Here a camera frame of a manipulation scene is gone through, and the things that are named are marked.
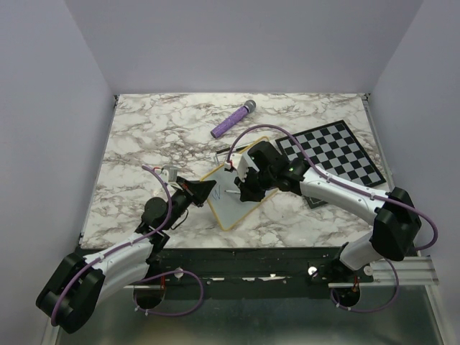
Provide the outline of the yellow framed whiteboard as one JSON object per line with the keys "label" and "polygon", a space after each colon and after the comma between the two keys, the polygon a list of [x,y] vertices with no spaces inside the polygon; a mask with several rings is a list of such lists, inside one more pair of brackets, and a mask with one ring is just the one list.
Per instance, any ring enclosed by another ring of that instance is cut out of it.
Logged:
{"label": "yellow framed whiteboard", "polygon": [[278,189],[266,192],[265,198],[261,202],[241,202],[238,194],[225,193],[225,190],[237,190],[234,179],[236,171],[229,172],[224,169],[224,164],[211,170],[204,175],[200,181],[215,180],[216,185],[207,199],[213,215],[218,225],[223,231],[228,231],[236,226],[242,219],[246,218],[251,212],[259,208],[265,201],[273,197]]}

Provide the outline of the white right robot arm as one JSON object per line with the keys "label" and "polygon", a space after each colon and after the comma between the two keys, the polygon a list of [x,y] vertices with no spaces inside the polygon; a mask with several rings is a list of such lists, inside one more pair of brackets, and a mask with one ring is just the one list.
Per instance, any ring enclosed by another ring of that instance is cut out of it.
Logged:
{"label": "white right robot arm", "polygon": [[278,189],[338,206],[372,226],[368,234],[345,243],[329,265],[341,282],[371,262],[402,261],[421,228],[406,190],[386,193],[338,178],[312,167],[305,158],[288,160],[269,142],[255,144],[246,155],[231,154],[224,167],[236,171],[234,183],[242,202],[261,201],[267,191]]}

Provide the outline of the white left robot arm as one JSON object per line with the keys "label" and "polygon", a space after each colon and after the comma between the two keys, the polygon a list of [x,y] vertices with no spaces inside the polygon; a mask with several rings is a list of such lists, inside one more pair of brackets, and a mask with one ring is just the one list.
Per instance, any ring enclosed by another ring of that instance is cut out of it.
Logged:
{"label": "white left robot arm", "polygon": [[216,185],[214,180],[176,181],[174,193],[145,203],[141,221],[127,239],[94,254],[74,252],[63,258],[35,302],[52,325],[71,334],[103,299],[132,282],[150,284],[159,277],[159,266],[152,260],[169,239],[166,231],[190,205],[201,207]]}

